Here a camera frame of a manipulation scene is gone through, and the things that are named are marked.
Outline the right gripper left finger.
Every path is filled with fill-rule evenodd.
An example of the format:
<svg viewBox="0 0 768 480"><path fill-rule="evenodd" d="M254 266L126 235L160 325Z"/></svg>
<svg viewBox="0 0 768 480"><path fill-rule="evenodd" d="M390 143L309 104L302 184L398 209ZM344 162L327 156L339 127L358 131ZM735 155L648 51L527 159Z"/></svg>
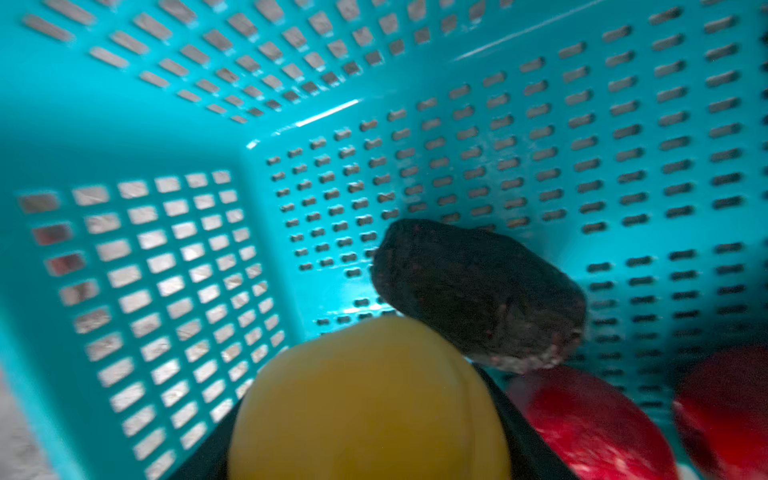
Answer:
<svg viewBox="0 0 768 480"><path fill-rule="evenodd" d="M227 458L234 426L243 400L239 400L195 452L168 477L169 480L227 480Z"/></svg>

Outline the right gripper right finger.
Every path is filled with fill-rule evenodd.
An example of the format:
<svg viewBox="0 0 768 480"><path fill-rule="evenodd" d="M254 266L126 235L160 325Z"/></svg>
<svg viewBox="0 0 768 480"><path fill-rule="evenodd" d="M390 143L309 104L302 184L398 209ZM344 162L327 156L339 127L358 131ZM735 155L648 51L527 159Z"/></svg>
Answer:
<svg viewBox="0 0 768 480"><path fill-rule="evenodd" d="M578 480L492 377L477 364L473 364L473 368L485 383L499 416L508 445L512 478Z"/></svg>

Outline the dark toy eggplant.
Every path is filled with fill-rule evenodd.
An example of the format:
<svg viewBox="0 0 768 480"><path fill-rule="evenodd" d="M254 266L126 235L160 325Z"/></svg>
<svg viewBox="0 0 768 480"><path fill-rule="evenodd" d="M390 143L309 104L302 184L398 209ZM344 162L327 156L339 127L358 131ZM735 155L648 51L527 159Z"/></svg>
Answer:
<svg viewBox="0 0 768 480"><path fill-rule="evenodd" d="M371 280L395 310L504 372L560 365L585 332L582 289L517 240L485 230L398 220L375 252Z"/></svg>

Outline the yellow toy potato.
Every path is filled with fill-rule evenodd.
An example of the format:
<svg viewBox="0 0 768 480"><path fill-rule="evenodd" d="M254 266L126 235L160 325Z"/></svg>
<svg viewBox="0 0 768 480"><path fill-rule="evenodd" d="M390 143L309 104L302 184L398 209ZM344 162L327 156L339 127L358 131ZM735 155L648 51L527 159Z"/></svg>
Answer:
<svg viewBox="0 0 768 480"><path fill-rule="evenodd" d="M288 349L236 416L232 479L509 479L485 382L444 338L404 317Z"/></svg>

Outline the teal plastic basket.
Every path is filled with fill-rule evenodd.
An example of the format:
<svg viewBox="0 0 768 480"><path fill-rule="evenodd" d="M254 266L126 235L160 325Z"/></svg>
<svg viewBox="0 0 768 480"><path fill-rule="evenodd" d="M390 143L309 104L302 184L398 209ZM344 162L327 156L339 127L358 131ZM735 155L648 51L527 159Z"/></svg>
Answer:
<svg viewBox="0 0 768 480"><path fill-rule="evenodd" d="M573 279L661 428L767 339L763 1L5 1L1 362L62 479L190 475L426 218Z"/></svg>

